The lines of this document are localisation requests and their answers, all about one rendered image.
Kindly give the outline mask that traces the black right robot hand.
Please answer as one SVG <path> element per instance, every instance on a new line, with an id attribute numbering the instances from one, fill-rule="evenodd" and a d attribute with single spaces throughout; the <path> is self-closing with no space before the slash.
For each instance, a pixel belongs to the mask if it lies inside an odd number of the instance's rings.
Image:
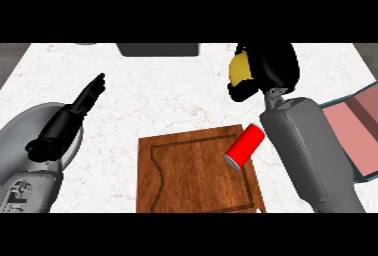
<path id="1" fill-rule="evenodd" d="M 278 96 L 291 93 L 300 79 L 297 54 L 291 43 L 238 43 L 235 56 L 247 52 L 253 80 L 236 87 L 228 84 L 231 99 L 244 102 L 259 91 L 278 89 Z"/>

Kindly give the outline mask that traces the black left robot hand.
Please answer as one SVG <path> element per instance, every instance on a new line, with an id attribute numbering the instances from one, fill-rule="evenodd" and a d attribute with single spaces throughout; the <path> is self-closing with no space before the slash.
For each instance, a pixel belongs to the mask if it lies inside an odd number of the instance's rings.
<path id="1" fill-rule="evenodd" d="M 83 89 L 75 101 L 67 104 L 50 118 L 39 137 L 25 151 L 34 162 L 56 161 L 65 154 L 101 94 L 105 91 L 105 74 L 101 73 Z"/>

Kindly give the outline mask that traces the yellow lemon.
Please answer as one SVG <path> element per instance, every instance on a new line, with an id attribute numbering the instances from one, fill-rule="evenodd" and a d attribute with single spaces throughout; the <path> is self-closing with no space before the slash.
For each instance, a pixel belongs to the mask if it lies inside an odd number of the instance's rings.
<path id="1" fill-rule="evenodd" d="M 229 79 L 233 87 L 236 87 L 244 80 L 253 80 L 248 55 L 245 51 L 242 51 L 231 61 Z"/>

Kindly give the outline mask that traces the pink cardboard box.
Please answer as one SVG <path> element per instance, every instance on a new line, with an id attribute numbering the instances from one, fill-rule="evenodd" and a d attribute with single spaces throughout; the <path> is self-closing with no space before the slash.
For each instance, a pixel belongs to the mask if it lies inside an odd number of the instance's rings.
<path id="1" fill-rule="evenodd" d="M 378 81 L 321 105 L 355 169 L 355 182 L 378 179 Z"/>

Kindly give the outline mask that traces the brown wooden cutting board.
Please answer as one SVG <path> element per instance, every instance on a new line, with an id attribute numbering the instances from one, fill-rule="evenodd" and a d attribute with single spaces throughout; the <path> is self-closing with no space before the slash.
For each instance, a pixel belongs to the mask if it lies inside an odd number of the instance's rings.
<path id="1" fill-rule="evenodd" d="M 233 169 L 225 153 L 242 126 L 146 137 L 139 140 L 139 213 L 263 213 L 254 166 Z"/>

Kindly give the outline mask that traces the dark grey appliance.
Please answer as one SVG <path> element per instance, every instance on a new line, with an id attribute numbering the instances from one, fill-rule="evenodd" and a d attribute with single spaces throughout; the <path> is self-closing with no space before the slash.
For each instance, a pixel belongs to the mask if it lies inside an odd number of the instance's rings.
<path id="1" fill-rule="evenodd" d="M 126 57 L 194 57 L 200 54 L 198 43 L 118 43 Z"/>

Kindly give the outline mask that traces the red can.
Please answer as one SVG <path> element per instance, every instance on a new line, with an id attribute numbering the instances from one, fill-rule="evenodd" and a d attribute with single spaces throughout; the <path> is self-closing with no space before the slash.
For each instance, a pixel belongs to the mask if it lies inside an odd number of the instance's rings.
<path id="1" fill-rule="evenodd" d="M 263 129 L 256 124 L 250 124 L 225 153 L 225 160 L 235 170 L 242 169 L 264 137 Z"/>

